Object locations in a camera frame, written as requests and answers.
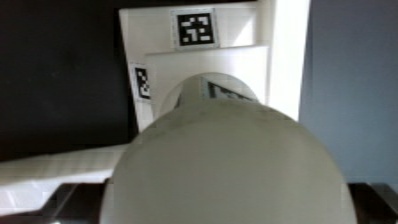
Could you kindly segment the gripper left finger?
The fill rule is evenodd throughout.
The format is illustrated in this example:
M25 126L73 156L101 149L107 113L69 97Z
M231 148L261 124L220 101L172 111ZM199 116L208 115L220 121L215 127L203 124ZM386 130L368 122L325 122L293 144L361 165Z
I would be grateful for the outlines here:
M39 209L0 216L0 224L100 224L105 183L66 183Z

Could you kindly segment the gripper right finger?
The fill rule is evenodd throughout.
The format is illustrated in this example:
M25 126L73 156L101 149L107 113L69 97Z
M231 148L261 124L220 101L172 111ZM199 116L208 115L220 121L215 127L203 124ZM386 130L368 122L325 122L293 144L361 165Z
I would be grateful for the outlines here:
M357 224L398 224L398 192L386 183L348 184Z

